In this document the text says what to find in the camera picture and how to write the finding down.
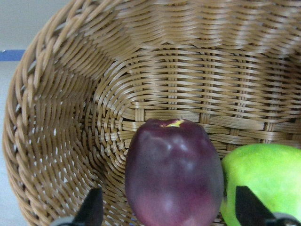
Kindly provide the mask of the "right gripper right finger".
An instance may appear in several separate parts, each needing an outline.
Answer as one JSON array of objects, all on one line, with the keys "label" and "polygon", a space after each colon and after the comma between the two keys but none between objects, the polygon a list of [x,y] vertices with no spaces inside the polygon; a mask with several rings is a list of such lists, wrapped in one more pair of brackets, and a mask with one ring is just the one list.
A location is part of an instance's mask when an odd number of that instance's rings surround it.
[{"label": "right gripper right finger", "polygon": [[276,217],[247,186],[236,186],[235,215],[241,226],[276,225]]}]

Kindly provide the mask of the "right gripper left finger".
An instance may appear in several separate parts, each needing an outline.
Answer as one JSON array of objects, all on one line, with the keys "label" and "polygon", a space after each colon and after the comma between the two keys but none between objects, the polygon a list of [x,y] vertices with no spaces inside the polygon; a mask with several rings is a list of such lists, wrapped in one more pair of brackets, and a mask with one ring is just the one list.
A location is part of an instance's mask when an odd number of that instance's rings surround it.
[{"label": "right gripper left finger", "polygon": [[74,226],[101,226],[103,221],[102,188],[92,188],[74,217]]}]

